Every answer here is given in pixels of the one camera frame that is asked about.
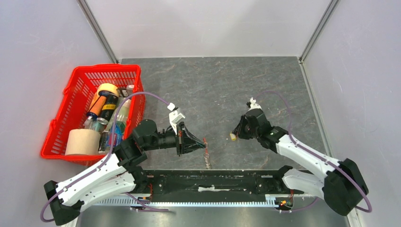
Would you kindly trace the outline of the yellow tagged keys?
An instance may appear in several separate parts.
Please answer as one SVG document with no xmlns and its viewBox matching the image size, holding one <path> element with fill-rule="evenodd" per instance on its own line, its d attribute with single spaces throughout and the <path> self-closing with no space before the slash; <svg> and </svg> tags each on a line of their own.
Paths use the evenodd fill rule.
<svg viewBox="0 0 401 227">
<path fill-rule="evenodd" d="M 230 139 L 231 139 L 232 141 L 237 140 L 237 136 L 236 136 L 235 134 L 230 133 L 229 136 L 230 136 Z"/>
</svg>

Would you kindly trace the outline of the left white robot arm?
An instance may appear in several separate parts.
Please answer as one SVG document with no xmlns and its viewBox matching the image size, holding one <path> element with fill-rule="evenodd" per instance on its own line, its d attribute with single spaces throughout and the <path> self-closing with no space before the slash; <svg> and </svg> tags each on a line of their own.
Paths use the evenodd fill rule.
<svg viewBox="0 0 401 227">
<path fill-rule="evenodd" d="M 145 192 L 149 179 L 139 164 L 147 159 L 146 151 L 166 148 L 175 148 L 180 156 L 206 145 L 187 130 L 184 122 L 158 131 L 153 120 L 145 119 L 93 166 L 68 180 L 44 185 L 48 198 L 45 207 L 50 207 L 52 221 L 62 226 L 98 201 L 126 192 Z"/>
</svg>

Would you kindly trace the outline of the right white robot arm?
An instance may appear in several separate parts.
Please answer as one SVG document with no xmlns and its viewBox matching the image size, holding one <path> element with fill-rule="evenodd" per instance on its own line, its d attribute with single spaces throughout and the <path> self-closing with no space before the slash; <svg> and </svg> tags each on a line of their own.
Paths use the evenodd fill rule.
<svg viewBox="0 0 401 227">
<path fill-rule="evenodd" d="M 256 139 L 263 148 L 287 157 L 309 173 L 292 167 L 280 169 L 273 180 L 278 193 L 299 190 L 320 198 L 337 214 L 347 216 L 366 198 L 368 188 L 357 164 L 324 155 L 296 140 L 287 130 L 272 126 L 262 109 L 250 109 L 230 133 L 231 139 Z"/>
</svg>

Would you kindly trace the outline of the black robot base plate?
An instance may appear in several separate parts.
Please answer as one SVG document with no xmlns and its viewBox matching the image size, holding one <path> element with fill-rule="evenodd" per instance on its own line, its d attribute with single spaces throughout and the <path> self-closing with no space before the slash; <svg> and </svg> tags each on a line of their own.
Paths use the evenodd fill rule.
<svg viewBox="0 0 401 227">
<path fill-rule="evenodd" d="M 277 170 L 144 170 L 146 181 L 132 194 L 152 202 L 262 202 L 265 195 L 289 195 Z"/>
</svg>

